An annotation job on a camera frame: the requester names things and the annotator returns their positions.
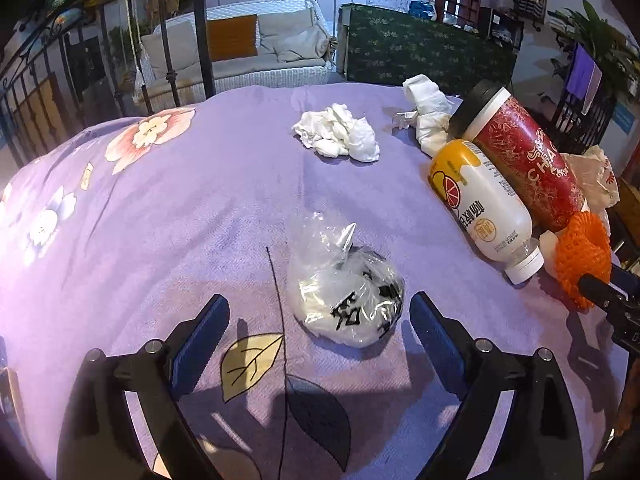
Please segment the white wicker sofa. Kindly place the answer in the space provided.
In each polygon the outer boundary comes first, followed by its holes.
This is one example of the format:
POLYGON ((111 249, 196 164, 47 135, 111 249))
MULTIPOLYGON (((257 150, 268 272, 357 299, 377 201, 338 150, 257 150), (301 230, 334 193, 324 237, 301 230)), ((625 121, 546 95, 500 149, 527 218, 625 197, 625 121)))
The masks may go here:
MULTIPOLYGON (((205 10, 206 60, 217 93, 326 84, 337 39, 317 1, 250 0, 205 10)), ((162 110, 206 99, 195 18, 170 18, 140 40, 134 104, 162 110)))

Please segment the green patterned counter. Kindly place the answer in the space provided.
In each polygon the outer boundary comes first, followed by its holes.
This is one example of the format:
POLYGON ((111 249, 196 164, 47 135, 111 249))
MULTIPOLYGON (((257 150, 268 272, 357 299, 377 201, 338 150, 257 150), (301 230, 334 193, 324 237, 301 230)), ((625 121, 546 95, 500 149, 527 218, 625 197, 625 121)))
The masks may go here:
POLYGON ((423 74, 450 96, 511 80, 518 55, 454 26, 349 3, 338 18, 337 69, 352 82, 400 86, 423 74))

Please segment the white orange drink bottle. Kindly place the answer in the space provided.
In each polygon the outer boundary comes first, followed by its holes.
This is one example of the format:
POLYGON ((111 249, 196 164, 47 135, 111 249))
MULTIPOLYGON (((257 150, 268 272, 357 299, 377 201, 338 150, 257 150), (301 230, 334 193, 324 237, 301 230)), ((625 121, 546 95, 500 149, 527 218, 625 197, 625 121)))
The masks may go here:
POLYGON ((528 281, 544 266, 527 207, 475 144, 445 144, 432 160, 428 180, 480 253, 512 284, 528 281))

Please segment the crumpled beige paper bag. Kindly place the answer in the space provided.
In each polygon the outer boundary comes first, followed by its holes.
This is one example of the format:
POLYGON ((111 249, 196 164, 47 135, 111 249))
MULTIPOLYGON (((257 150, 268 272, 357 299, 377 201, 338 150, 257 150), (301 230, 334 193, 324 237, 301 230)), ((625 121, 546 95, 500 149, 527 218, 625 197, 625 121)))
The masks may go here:
POLYGON ((584 154, 562 154, 573 171, 589 210, 604 219, 606 212, 620 201, 620 191, 608 156, 599 145, 590 146, 584 154))

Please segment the orange cushion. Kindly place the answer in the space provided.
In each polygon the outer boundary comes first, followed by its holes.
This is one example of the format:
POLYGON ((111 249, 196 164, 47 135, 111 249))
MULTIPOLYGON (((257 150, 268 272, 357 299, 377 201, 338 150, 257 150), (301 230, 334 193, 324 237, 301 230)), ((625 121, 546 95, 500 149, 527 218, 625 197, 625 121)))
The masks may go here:
POLYGON ((208 55, 212 62, 250 58, 257 54, 257 15, 208 21, 208 55))

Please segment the orange foam fruit net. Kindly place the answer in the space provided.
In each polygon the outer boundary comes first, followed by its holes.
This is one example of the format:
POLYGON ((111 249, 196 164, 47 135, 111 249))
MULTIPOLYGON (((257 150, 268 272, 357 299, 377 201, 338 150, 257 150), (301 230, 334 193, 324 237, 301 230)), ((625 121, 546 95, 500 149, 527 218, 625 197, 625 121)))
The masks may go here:
POLYGON ((608 284, 612 274, 610 240, 596 214, 581 211, 570 218, 555 247, 554 270, 562 291, 577 310, 591 309, 593 303, 579 292, 579 279, 591 274, 608 284))

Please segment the clear plastic bag with print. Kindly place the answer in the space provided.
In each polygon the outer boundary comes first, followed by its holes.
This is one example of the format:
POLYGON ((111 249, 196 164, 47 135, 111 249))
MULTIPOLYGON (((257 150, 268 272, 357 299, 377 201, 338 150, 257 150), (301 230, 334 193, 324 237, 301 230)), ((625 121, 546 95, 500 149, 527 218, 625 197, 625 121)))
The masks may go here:
POLYGON ((376 344, 401 317, 405 281, 386 257, 356 243, 357 225, 319 211, 288 226, 286 293, 316 337, 352 348, 376 344))

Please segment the green potted plant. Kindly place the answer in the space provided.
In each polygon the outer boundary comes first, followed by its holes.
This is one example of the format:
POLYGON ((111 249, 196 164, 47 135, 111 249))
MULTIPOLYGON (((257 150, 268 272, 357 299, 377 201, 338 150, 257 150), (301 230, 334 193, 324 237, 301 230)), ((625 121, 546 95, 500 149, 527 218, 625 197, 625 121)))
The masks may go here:
POLYGON ((553 29, 582 46, 617 93, 638 98, 639 48, 601 18, 590 2, 582 2, 582 11, 564 8, 547 14, 553 29))

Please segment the crumpled white tissue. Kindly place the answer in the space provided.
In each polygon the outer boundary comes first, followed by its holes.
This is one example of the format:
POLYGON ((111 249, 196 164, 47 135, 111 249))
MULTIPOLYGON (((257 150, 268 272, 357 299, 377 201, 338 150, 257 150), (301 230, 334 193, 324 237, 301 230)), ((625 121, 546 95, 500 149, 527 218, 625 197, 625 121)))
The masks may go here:
POLYGON ((320 112, 303 112, 292 127, 307 150, 325 158, 348 156, 372 164, 380 159, 380 146, 367 118, 355 118, 345 104, 334 103, 320 112))

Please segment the purple floral tablecloth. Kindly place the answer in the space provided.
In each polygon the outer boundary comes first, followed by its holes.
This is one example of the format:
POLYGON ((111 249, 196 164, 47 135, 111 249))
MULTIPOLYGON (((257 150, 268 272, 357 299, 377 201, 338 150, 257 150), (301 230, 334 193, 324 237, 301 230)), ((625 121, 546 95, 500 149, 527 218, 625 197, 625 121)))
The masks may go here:
POLYGON ((174 138, 132 144, 122 118, 23 168, 1 206, 1 333, 25 426, 56 473, 68 397, 86 353, 163 339, 211 296, 230 322, 180 408, 228 478, 412 479, 457 411, 406 318, 364 349, 319 339, 286 298, 288 226, 302 211, 357 225, 408 294, 506 352, 551 349, 587 464, 620 403, 627 358, 598 311, 568 310, 539 273, 520 287, 480 258, 427 183, 428 159, 393 117, 401 88, 250 87, 198 104, 174 138), (307 150, 303 112, 345 104, 380 146, 372 164, 307 150))

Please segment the twisted white paper towel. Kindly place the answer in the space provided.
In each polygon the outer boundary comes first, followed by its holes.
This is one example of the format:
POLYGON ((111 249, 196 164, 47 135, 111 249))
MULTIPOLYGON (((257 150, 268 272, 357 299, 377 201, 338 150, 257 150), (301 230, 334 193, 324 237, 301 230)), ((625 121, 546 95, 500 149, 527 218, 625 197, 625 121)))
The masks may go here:
POLYGON ((399 129, 412 127, 421 151, 434 157, 448 142, 452 103, 439 86, 423 74, 406 79, 402 88, 413 110, 397 113, 394 126, 399 129))

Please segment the red tea cup black lid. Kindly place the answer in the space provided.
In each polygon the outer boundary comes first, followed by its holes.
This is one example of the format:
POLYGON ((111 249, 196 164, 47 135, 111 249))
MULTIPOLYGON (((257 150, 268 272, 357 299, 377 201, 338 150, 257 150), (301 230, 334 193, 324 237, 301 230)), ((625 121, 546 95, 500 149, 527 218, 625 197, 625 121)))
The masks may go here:
POLYGON ((501 84, 481 80, 451 115, 449 135, 475 144, 541 229, 560 232, 586 199, 544 129, 501 84))

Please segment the black iron railing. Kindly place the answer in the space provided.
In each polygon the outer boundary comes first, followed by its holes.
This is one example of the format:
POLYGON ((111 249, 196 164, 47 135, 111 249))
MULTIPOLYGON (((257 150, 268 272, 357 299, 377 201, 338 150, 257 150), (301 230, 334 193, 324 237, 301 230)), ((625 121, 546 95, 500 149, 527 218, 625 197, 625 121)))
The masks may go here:
POLYGON ((142 67, 146 25, 160 30, 165 80, 175 105, 178 62, 168 22, 193 18, 204 96, 217 92, 208 56, 206 0, 37 0, 25 38, 1 58, 1 144, 24 167, 70 138, 75 127, 128 115, 134 96, 153 113, 142 67))

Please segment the purple hanging towel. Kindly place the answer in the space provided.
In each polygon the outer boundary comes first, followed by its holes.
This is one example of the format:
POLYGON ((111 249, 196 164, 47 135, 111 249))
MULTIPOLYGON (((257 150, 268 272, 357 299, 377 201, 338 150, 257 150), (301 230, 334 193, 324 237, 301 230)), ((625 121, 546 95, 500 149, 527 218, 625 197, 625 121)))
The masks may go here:
POLYGON ((568 72, 565 90, 582 104, 580 112, 586 116, 600 87, 602 72, 594 59, 578 44, 574 51, 572 66, 568 72))

